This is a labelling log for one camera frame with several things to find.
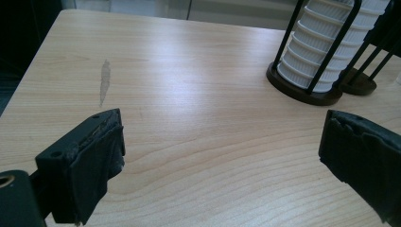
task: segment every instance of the round base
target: round base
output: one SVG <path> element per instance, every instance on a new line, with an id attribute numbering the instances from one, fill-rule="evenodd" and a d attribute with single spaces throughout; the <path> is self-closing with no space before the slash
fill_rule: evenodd
<path id="1" fill-rule="evenodd" d="M 377 87 L 373 80 L 368 80 L 368 76 L 362 73 L 359 75 L 353 85 L 348 84 L 348 81 L 354 76 L 357 69 L 353 68 L 345 78 L 344 82 L 340 85 L 340 89 L 344 93 L 348 93 L 355 96 L 367 96 L 370 95 Z"/>
<path id="2" fill-rule="evenodd" d="M 299 88 L 283 79 L 276 69 L 272 68 L 273 63 L 269 65 L 266 76 L 269 82 L 280 92 L 290 96 L 298 101 L 315 106 L 330 106 L 339 101 L 342 96 L 342 91 L 333 87 L 327 93 L 312 93 L 307 94 L 305 89 Z"/>

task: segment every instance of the black cage holder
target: black cage holder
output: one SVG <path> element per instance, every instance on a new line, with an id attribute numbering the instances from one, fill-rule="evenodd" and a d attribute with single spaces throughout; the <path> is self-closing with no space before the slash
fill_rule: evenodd
<path id="1" fill-rule="evenodd" d="M 383 68 L 383 66 L 387 63 L 387 61 L 390 59 L 390 57 L 394 54 L 395 51 L 399 49 L 401 46 L 401 42 L 397 42 L 397 45 L 393 47 L 393 49 L 389 52 L 388 56 L 382 61 L 382 63 L 379 64 L 379 66 L 376 68 L 376 70 L 373 72 L 373 74 L 370 77 L 367 77 L 366 75 L 363 74 L 363 71 L 366 69 L 366 67 L 372 62 L 372 60 L 377 56 L 378 52 L 384 48 L 386 44 L 389 43 L 389 41 L 392 41 L 394 37 L 397 36 L 399 33 L 399 29 L 401 29 L 401 19 L 399 22 L 397 22 L 393 27 L 394 30 L 389 32 L 389 34 L 380 42 L 380 44 L 377 46 L 375 52 L 368 58 L 368 60 L 362 65 L 362 67 L 359 70 L 354 69 L 354 65 L 357 62 L 357 60 L 360 58 L 360 56 L 363 54 L 363 52 L 366 50 L 367 46 L 371 43 L 371 41 L 376 38 L 378 33 L 380 33 L 378 30 L 382 26 L 384 26 L 387 23 L 387 17 L 386 15 L 392 11 L 392 6 L 393 6 L 394 0 L 391 0 L 389 6 L 387 7 L 386 13 L 379 18 L 379 20 L 376 23 L 376 28 L 372 30 L 367 37 L 365 38 L 365 42 L 362 44 L 361 48 L 358 50 L 357 54 L 352 58 L 350 63 L 348 64 L 347 68 L 344 69 L 339 76 L 339 79 L 333 84 L 333 87 L 330 91 L 327 93 L 315 93 L 313 92 L 313 89 L 315 88 L 316 84 L 318 83 L 319 79 L 321 78 L 325 68 L 327 67 L 328 63 L 331 61 L 333 58 L 336 50 L 341 44 L 341 41 L 345 37 L 348 29 L 354 22 L 355 18 L 357 18 L 357 14 L 359 13 L 359 10 L 362 5 L 362 0 L 355 0 L 354 5 L 345 20 L 342 28 L 340 29 L 339 34 L 337 35 L 335 41 L 332 43 L 331 47 L 329 48 L 327 55 L 324 57 L 323 62 L 319 69 L 317 70 L 315 76 L 311 80 L 309 86 L 306 89 L 299 88 L 289 82 L 287 82 L 285 79 L 283 79 L 278 71 L 277 71 L 277 65 L 280 62 L 280 58 L 283 54 L 283 51 L 286 47 L 286 44 L 288 42 L 289 35 L 294 27 L 294 24 L 296 22 L 296 19 L 298 17 L 298 14 L 301 10 L 301 7 L 304 3 L 304 0 L 299 0 L 297 2 L 297 5 L 294 9 L 294 12 L 292 13 L 291 19 L 289 21 L 286 33 L 284 35 L 283 41 L 280 44 L 279 50 L 277 52 L 277 55 L 275 57 L 274 62 L 272 62 L 269 65 L 268 71 L 266 72 L 266 76 L 269 80 L 269 82 L 277 88 L 279 91 L 282 93 L 286 94 L 287 96 L 290 96 L 296 100 L 302 101 L 307 104 L 311 105 L 317 105 L 317 106 L 329 106 L 337 103 L 339 99 L 342 96 L 342 92 L 353 94 L 353 95 L 368 95 L 370 94 L 375 88 L 375 82 L 373 79 L 375 76 L 378 74 L 378 72 Z"/>

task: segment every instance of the light wood grain surface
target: light wood grain surface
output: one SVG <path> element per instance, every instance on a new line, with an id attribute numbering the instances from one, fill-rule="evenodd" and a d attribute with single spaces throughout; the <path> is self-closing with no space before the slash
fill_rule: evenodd
<path id="1" fill-rule="evenodd" d="M 63 11 L 0 118 L 0 171 L 32 173 L 34 157 L 86 117 L 120 108 L 126 165 L 88 226 L 381 226 L 318 147 L 328 109 L 401 133 L 400 59 L 371 96 L 315 107 L 265 77 L 283 35 Z M 110 87 L 99 107 L 105 60 Z"/>

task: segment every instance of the screw hole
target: screw hole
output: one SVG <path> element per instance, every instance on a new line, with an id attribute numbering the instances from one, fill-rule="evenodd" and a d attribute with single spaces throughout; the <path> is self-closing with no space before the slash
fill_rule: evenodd
<path id="1" fill-rule="evenodd" d="M 0 177 L 0 188 L 5 187 L 14 181 L 15 177 L 13 175 Z"/>
<path id="2" fill-rule="evenodd" d="M 60 155 L 61 155 L 61 152 L 59 152 L 59 151 L 56 151 L 56 152 L 53 152 L 53 153 L 50 154 L 50 156 L 51 156 L 52 158 L 57 158 L 57 157 L 59 157 Z"/>

